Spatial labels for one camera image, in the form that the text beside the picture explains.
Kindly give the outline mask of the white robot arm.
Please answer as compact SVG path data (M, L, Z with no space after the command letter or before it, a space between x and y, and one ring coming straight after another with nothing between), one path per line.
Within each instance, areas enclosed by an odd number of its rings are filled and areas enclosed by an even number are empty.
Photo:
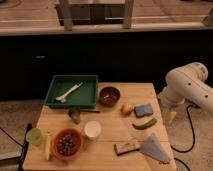
M170 70L165 77L166 86L158 94L163 124L168 126L176 116L175 108L186 99L213 114L213 88L205 84L207 67L193 62Z

